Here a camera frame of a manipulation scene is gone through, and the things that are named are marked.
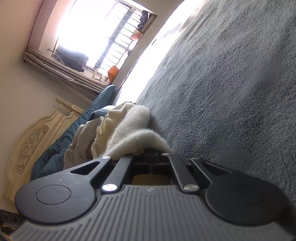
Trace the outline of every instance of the beige curtain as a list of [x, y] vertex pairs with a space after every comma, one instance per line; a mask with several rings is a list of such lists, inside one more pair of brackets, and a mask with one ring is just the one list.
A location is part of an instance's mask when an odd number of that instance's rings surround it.
[[71, 69], [52, 57], [46, 56], [39, 50], [28, 49], [25, 52], [24, 60], [64, 81], [92, 101], [107, 87], [107, 85], [85, 76], [82, 72]]

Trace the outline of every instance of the orange object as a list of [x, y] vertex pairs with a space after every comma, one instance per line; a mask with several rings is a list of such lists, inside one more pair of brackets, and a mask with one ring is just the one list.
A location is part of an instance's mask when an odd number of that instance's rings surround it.
[[109, 77], [109, 82], [110, 84], [113, 83], [116, 75], [118, 74], [119, 72], [119, 68], [117, 68], [116, 65], [112, 66], [109, 70], [108, 70], [108, 77]]

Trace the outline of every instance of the blue cloth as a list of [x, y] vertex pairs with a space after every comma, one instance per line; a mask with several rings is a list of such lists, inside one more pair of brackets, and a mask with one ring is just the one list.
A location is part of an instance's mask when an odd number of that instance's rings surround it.
[[81, 124], [87, 122], [92, 112], [102, 109], [110, 104], [114, 89], [115, 85], [110, 85], [105, 88], [93, 101], [90, 107], [76, 121], [74, 121], [67, 130], [65, 130], [60, 138], [44, 151], [32, 168], [31, 180], [63, 170], [64, 154], [68, 146], [71, 144], [76, 130]]
[[100, 116], [105, 116], [108, 114], [108, 109], [99, 109], [99, 110], [95, 110], [94, 112], [91, 113], [91, 115], [89, 116], [88, 121], [92, 121], [94, 119], [99, 118]]

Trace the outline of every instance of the beige wall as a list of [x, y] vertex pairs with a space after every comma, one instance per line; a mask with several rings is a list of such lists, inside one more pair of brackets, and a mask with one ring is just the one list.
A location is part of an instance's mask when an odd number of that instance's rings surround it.
[[[0, 1], [0, 196], [14, 143], [35, 121], [57, 106], [55, 97], [86, 109], [89, 102], [57, 79], [23, 63], [32, 21], [40, 0]], [[6, 204], [0, 200], [0, 209]]]
[[157, 15], [157, 18], [153, 21], [152, 25], [148, 28], [146, 33], [142, 36], [139, 42], [130, 53], [129, 57], [124, 62], [123, 66], [119, 70], [113, 84], [119, 87], [128, 71], [134, 66], [136, 60], [141, 56], [143, 51], [147, 48], [149, 43], [153, 40], [155, 35], [165, 24], [169, 16], [173, 11], [181, 4], [183, 0], [134, 0], [140, 5], [148, 8], [150, 11]]

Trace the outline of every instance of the bed headboard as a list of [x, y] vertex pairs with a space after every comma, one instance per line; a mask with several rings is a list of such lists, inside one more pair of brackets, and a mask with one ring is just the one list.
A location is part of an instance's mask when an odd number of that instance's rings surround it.
[[36, 160], [84, 112], [61, 98], [56, 98], [56, 101], [66, 107], [70, 114], [65, 116], [55, 108], [49, 116], [38, 120], [19, 137], [8, 163], [8, 179], [3, 198], [14, 202], [17, 190], [29, 182]]

